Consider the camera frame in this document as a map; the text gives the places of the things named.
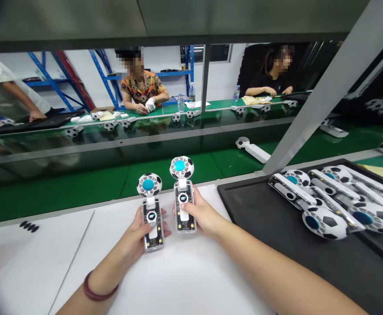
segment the white shirt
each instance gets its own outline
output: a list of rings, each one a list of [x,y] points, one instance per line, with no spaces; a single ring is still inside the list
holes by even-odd
[[[51,106],[50,104],[26,85],[22,80],[16,78],[16,76],[0,62],[0,114],[17,120],[29,116],[29,110],[24,104],[18,101],[10,92],[8,92],[1,83],[14,82],[18,87],[24,91],[37,108],[43,113],[47,113]]]

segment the cardboard box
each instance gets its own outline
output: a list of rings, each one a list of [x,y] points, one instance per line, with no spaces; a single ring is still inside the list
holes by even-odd
[[[93,113],[93,112],[99,112],[99,111],[101,111],[101,112],[113,112],[113,111],[115,111],[115,109],[116,109],[116,108],[115,108],[114,106],[97,107],[97,108],[91,110],[91,113]]]

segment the black tray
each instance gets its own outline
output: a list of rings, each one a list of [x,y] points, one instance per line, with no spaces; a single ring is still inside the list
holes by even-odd
[[[345,159],[302,171],[344,164],[383,184],[383,178]],[[310,232],[302,212],[267,181],[270,176],[218,186],[231,220],[265,244],[337,287],[369,314],[383,314],[383,234],[360,232],[330,241]]]
[[[70,112],[70,113],[56,114],[52,117],[48,117],[42,120],[25,122],[23,125],[17,125],[17,126],[4,125],[0,127],[0,135],[58,128],[67,124],[70,121],[70,118],[77,117],[82,114],[83,114],[83,111]]]

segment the water bottle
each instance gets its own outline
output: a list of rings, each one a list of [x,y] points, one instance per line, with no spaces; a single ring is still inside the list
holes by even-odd
[[[194,105],[196,104],[196,90],[194,89],[194,82],[190,82],[190,91],[188,95],[190,96],[190,108],[194,108]]]
[[[178,111],[179,112],[184,112],[184,99],[183,99],[183,95],[180,93],[178,95]]]
[[[234,97],[232,98],[232,100],[236,102],[238,101],[238,98],[239,98],[239,85],[236,86],[236,90],[234,92]]]

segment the white table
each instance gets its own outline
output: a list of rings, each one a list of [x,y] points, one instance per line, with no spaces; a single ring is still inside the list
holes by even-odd
[[[199,190],[229,220],[216,186]],[[173,193],[160,194],[159,199],[173,234],[164,248],[143,254],[132,266],[109,314],[274,315],[217,243],[199,231],[175,232]],[[142,200],[37,220],[41,233],[21,238],[13,250],[6,250],[13,248],[9,237],[25,234],[18,225],[0,227],[0,235],[7,235],[0,237],[5,245],[0,252],[7,255],[0,260],[6,261],[0,268],[0,314],[55,314],[118,242]]]
[[[225,218],[228,213],[215,185],[199,188]],[[159,195],[174,233],[159,251],[145,253],[130,269],[109,314],[275,314],[263,302],[233,262],[202,233],[178,234],[172,216],[171,193]],[[116,244],[133,220],[142,199],[95,209],[79,250],[57,295],[55,314]]]

